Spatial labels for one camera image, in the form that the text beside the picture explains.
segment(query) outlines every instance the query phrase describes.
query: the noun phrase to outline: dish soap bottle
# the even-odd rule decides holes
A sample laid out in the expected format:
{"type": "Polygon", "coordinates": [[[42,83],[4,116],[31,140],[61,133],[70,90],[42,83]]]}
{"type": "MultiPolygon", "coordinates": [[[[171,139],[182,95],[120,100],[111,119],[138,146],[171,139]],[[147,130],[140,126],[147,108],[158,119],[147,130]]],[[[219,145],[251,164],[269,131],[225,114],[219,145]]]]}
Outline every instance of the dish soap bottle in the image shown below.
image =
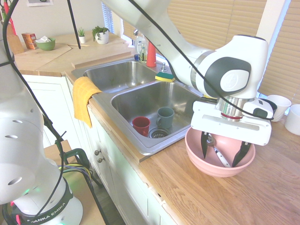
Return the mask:
{"type": "Polygon", "coordinates": [[[142,45],[146,43],[146,39],[140,36],[137,36],[134,41],[135,46],[135,60],[139,60],[139,56],[141,53],[142,45]]]}
{"type": "Polygon", "coordinates": [[[147,60],[147,51],[146,51],[145,44],[142,44],[142,49],[141,49],[141,52],[140,52],[139,60],[141,62],[145,62],[147,60]]]}

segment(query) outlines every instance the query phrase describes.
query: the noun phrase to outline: small plant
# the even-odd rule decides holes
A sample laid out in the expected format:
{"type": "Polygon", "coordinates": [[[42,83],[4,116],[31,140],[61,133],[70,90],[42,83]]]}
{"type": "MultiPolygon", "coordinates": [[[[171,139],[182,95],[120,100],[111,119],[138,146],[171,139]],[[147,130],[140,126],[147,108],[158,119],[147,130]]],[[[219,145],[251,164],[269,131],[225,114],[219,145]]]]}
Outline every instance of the small plant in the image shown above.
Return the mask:
{"type": "Polygon", "coordinates": [[[101,40],[101,37],[100,37],[100,34],[99,33],[103,33],[105,34],[105,32],[109,31],[109,29],[107,29],[106,27],[95,27],[93,30],[92,30],[92,33],[93,33],[93,40],[95,41],[96,40],[96,35],[98,37],[98,40],[101,40]]]}
{"type": "Polygon", "coordinates": [[[77,32],[78,32],[78,36],[84,37],[85,32],[84,32],[84,29],[83,29],[82,27],[79,28],[79,29],[77,30],[77,32]]]}

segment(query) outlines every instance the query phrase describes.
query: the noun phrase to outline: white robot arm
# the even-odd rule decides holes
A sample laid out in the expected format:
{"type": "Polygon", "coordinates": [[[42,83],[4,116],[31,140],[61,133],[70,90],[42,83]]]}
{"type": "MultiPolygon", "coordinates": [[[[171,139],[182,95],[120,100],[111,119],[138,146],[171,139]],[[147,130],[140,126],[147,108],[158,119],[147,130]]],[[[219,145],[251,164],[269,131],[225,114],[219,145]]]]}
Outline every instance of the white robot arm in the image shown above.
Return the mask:
{"type": "MultiPolygon", "coordinates": [[[[0,32],[0,64],[7,61],[0,32]]],[[[0,67],[0,204],[13,201],[18,218],[26,223],[56,225],[64,218],[65,225],[78,225],[83,207],[64,179],[32,220],[60,177],[56,163],[44,154],[43,125],[42,114],[17,73],[10,64],[0,67]]]]}
{"type": "Polygon", "coordinates": [[[177,80],[205,95],[221,98],[217,105],[194,103],[191,122],[193,128],[259,145],[269,142],[273,109],[269,103],[255,98],[267,59],[268,43],[264,39],[236,35],[228,44],[212,51],[188,43],[178,32],[167,14],[170,0],[103,2],[152,42],[169,61],[177,80]],[[144,13],[133,3],[140,6],[144,13]],[[162,28],[173,44],[145,16],[145,12],[162,28]]]}

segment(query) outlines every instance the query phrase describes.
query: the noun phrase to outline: mug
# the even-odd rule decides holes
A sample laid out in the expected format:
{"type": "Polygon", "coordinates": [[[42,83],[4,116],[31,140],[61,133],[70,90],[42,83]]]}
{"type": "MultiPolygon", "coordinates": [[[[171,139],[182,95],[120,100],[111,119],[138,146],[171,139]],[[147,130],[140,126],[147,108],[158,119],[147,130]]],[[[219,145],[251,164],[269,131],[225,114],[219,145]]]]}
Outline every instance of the mug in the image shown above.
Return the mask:
{"type": "Polygon", "coordinates": [[[272,122],[280,121],[280,119],[283,117],[285,111],[288,107],[291,106],[291,101],[283,96],[280,95],[269,95],[267,96],[267,100],[270,100],[274,102],[277,105],[277,110],[275,111],[273,115],[272,122]]]}
{"type": "Polygon", "coordinates": [[[148,137],[150,120],[144,116],[135,117],[132,120],[134,129],[139,132],[141,135],[148,137]]]}
{"type": "Polygon", "coordinates": [[[292,105],[285,121],[285,128],[293,134],[300,135],[300,105],[292,105]]]}
{"type": "Polygon", "coordinates": [[[174,110],[169,107],[162,107],[157,111],[156,124],[159,128],[168,129],[172,126],[174,110]]]}

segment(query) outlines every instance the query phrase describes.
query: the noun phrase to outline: red mug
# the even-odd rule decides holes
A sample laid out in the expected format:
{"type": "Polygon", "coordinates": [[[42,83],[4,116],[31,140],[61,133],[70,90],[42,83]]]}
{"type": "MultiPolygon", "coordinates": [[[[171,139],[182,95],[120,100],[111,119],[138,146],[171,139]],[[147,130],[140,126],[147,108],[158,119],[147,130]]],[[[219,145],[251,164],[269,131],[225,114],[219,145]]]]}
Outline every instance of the red mug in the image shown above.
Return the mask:
{"type": "Polygon", "coordinates": [[[134,129],[139,132],[141,135],[148,137],[150,120],[144,116],[135,117],[132,120],[134,129]]]}

